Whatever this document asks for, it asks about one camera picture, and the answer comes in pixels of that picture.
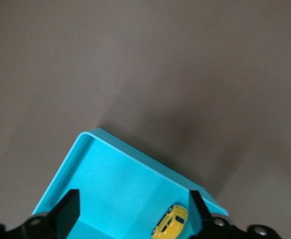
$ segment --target toy car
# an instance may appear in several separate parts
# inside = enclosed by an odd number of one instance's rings
[[[169,207],[160,222],[151,232],[152,239],[176,239],[187,220],[187,209],[180,205]]]

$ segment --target gray floor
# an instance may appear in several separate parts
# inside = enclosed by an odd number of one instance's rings
[[[0,1],[0,222],[97,126],[291,239],[291,1]]]

